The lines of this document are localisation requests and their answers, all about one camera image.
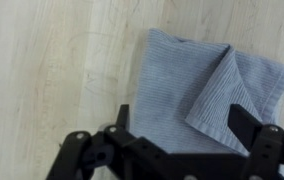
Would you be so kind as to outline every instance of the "wood grain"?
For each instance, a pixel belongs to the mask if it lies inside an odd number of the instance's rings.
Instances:
[[[0,179],[44,179],[133,102],[149,28],[284,63],[284,0],[0,0]]]

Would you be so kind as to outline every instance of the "blue cloth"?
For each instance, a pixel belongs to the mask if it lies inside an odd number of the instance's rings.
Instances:
[[[283,91],[283,64],[151,29],[130,131],[169,153],[247,154],[227,127],[230,104],[275,123]]]

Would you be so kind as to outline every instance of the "striped fabric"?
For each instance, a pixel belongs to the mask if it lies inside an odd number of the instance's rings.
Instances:
[[[284,65],[151,29],[130,131],[169,153],[247,154],[227,128],[230,104],[276,122]]]

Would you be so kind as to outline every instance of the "wooden surface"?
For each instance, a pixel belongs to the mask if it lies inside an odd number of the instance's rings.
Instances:
[[[284,0],[0,0],[0,179],[44,179],[66,134],[114,121],[151,27],[284,63]]]

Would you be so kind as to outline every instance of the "screw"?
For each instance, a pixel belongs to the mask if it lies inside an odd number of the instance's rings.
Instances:
[[[250,176],[249,180],[263,180],[260,176],[252,175]]]
[[[84,137],[84,134],[83,133],[79,133],[76,135],[76,138],[78,139],[82,139]]]
[[[183,180],[197,180],[197,178],[192,175],[186,175]]]
[[[116,131],[116,127],[110,127],[110,132],[115,132]]]
[[[279,131],[279,129],[277,127],[275,127],[275,126],[270,126],[269,128],[270,128],[271,131],[274,131],[274,132],[278,132]]]

